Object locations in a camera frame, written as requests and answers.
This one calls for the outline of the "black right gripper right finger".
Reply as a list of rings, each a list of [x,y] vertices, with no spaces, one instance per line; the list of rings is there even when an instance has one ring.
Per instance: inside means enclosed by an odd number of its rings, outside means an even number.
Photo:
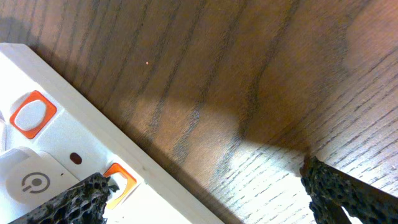
[[[397,197],[319,161],[305,157],[301,183],[316,223],[397,223]]]

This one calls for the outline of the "white power strip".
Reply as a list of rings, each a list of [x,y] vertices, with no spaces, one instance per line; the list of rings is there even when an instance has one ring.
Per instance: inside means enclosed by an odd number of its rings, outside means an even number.
[[[109,177],[107,223],[219,223],[51,66],[1,44],[1,222],[94,173]]]

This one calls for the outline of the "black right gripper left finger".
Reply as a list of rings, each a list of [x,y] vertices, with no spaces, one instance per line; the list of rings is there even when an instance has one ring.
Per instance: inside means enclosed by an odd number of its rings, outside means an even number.
[[[116,184],[110,185],[109,180],[94,173],[11,223],[105,224],[108,219],[103,214],[108,197],[119,190]]]

